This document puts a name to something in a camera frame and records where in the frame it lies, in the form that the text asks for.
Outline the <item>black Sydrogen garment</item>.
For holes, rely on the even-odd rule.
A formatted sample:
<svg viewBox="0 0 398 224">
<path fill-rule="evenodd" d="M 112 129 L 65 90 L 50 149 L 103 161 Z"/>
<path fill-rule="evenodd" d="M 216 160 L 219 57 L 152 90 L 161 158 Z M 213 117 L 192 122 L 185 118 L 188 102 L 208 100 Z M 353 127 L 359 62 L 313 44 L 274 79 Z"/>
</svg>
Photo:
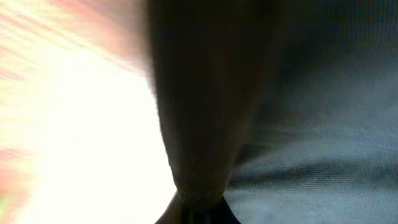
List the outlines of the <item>black Sydrogen garment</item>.
<svg viewBox="0 0 398 224">
<path fill-rule="evenodd" d="M 147 1 L 160 223 L 397 224 L 397 1 Z"/>
</svg>

